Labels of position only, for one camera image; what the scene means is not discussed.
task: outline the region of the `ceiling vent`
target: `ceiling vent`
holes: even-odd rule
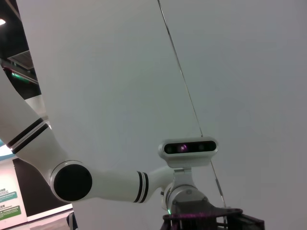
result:
[[[32,69],[34,67],[30,50],[11,56],[8,58],[8,60],[15,62],[16,64],[20,65],[21,67],[24,67],[27,70]]]

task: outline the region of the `white robotic arm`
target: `white robotic arm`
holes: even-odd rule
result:
[[[63,201],[92,197],[146,202],[157,188],[165,189],[174,171],[164,167],[149,174],[113,170],[99,172],[71,160],[52,130],[16,92],[0,68],[0,139],[20,159],[35,166]]]

